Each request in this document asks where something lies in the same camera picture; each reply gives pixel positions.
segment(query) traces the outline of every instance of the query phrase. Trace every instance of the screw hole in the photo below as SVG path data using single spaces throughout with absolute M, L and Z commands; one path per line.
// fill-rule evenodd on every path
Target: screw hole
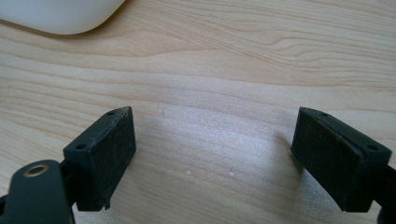
M 41 175 L 41 174 L 45 173 L 46 171 L 48 171 L 48 169 L 49 169 L 49 167 L 47 164 L 41 164 L 41 165 L 31 167 L 23 175 L 26 177 L 33 177 L 33 176 L 37 176 L 37 175 Z
M 367 147 L 374 151 L 378 150 L 378 147 L 375 147 L 375 146 L 367 146 Z
M 85 144 L 79 144 L 79 145 L 77 145 L 76 146 L 76 149 L 83 149 L 83 148 L 85 148 L 87 145 L 85 145 Z

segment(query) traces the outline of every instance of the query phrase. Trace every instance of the wooden table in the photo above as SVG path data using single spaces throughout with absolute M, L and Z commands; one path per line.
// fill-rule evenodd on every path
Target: wooden table
M 396 148 L 395 75 L 394 0 L 133 0 L 68 36 L 0 21 L 0 195 L 131 105 L 137 152 L 79 224 L 375 223 L 378 204 L 341 212 L 290 144 L 307 106 Z

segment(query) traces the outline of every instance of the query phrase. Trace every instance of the white plastic object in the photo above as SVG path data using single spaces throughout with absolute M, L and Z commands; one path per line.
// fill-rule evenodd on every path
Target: white plastic object
M 40 31 L 73 35 L 102 24 L 124 0 L 0 0 L 0 19 Z

